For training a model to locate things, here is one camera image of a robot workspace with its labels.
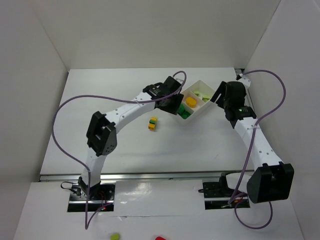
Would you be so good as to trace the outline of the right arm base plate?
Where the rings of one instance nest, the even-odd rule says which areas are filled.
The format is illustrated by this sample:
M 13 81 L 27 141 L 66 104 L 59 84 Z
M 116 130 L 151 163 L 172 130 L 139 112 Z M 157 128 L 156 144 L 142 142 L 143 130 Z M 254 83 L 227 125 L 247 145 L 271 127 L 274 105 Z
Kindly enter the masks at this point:
M 202 188 L 198 192 L 204 197 L 205 210 L 234 209 L 236 204 L 238 204 L 238 208 L 250 208 L 250 203 L 246 196 L 240 196 L 228 204 L 233 190 L 223 186 L 218 181 L 203 182 Z

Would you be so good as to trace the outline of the yellow round printed lego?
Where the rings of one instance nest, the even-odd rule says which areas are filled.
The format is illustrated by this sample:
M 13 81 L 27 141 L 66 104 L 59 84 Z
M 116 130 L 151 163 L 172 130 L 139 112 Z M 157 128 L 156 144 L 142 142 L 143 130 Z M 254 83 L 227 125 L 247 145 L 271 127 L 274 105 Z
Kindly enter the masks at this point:
M 195 108 L 197 106 L 197 101 L 192 97 L 187 97 L 185 103 L 190 108 Z

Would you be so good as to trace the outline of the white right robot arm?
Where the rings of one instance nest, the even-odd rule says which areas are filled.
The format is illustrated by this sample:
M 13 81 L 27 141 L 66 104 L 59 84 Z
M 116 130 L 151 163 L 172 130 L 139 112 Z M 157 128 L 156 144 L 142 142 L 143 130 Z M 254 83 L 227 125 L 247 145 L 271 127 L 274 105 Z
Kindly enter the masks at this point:
M 243 192 L 252 203 L 286 200 L 289 197 L 294 168 L 284 163 L 263 134 L 254 110 L 245 105 L 247 84 L 241 81 L 221 82 L 211 102 L 225 112 L 226 119 L 244 142 L 252 161 L 252 175 L 223 173 L 220 182 L 236 194 Z

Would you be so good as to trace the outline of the white divided plastic container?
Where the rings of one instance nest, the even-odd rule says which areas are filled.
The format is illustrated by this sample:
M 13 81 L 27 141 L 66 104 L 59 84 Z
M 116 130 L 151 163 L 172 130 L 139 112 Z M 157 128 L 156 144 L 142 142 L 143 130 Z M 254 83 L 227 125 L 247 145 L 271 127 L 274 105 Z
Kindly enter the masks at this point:
M 202 80 L 191 83 L 181 92 L 183 99 L 174 119 L 181 125 L 197 119 L 211 105 L 216 90 Z

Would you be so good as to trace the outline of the green lego brick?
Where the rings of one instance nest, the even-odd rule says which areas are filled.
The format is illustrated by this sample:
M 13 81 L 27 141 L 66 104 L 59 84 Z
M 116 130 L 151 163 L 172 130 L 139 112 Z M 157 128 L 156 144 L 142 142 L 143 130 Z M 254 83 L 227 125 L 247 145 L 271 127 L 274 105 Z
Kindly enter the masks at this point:
M 183 111 L 179 115 L 185 120 L 185 119 L 189 118 L 191 114 L 187 111 Z

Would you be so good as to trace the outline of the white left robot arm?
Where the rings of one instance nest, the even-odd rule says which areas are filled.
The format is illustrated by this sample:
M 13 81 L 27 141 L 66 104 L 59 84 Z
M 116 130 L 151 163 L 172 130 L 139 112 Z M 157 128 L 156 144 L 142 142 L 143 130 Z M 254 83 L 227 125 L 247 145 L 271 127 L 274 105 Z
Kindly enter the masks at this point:
M 85 165 L 88 168 L 78 179 L 84 194 L 92 198 L 99 191 L 105 159 L 116 149 L 120 130 L 154 109 L 176 115 L 184 97 L 180 93 L 183 84 L 169 76 L 163 83 L 146 86 L 134 99 L 115 110 L 104 114 L 97 111 L 92 115 L 86 133 L 88 155 Z

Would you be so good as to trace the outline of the green and cream lego pair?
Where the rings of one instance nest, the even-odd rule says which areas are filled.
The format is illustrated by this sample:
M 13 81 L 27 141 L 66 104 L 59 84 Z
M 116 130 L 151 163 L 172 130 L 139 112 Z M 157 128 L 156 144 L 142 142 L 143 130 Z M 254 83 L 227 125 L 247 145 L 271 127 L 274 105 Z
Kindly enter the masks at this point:
M 177 114 L 178 114 L 178 115 L 183 115 L 184 112 L 185 112 L 185 107 L 184 107 L 183 104 L 180 104 L 180 106 L 179 106 L 179 108 L 178 108 L 178 110 L 177 110 Z

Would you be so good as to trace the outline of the yellow and green lego stack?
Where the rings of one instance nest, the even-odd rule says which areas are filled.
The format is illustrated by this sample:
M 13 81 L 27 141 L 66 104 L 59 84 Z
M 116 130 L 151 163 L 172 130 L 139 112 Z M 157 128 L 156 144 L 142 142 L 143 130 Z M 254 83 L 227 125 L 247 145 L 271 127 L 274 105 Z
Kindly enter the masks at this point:
M 148 129 L 151 130 L 151 131 L 154 131 L 156 129 L 156 126 L 157 126 L 157 121 L 158 121 L 158 118 L 156 116 L 152 116 L 149 119 Z

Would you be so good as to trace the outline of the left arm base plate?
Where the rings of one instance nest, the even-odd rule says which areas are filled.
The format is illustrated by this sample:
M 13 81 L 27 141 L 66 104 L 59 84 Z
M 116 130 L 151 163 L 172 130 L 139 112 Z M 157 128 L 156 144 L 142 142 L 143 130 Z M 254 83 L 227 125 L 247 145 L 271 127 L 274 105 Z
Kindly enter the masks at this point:
M 78 184 L 72 184 L 70 187 L 63 187 L 63 184 L 71 184 L 71 182 L 63 182 L 60 186 L 70 191 L 67 212 L 84 213 L 87 196 L 81 190 Z M 115 183 L 103 183 L 100 185 L 97 193 L 90 196 L 88 201 L 88 212 L 95 212 L 98 208 L 103 207 L 101 212 L 114 211 L 115 199 Z

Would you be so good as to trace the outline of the green and cream lego stack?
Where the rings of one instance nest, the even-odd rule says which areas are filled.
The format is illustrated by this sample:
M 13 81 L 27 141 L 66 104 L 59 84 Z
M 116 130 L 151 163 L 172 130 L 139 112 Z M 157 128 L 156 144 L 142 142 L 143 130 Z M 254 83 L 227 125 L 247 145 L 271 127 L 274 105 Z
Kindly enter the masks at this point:
M 204 103 L 206 103 L 206 102 L 210 101 L 210 100 L 211 100 L 211 98 L 212 98 L 212 96 L 211 96 L 211 95 L 203 94 L 203 95 L 201 96 L 201 100 L 202 100 Z

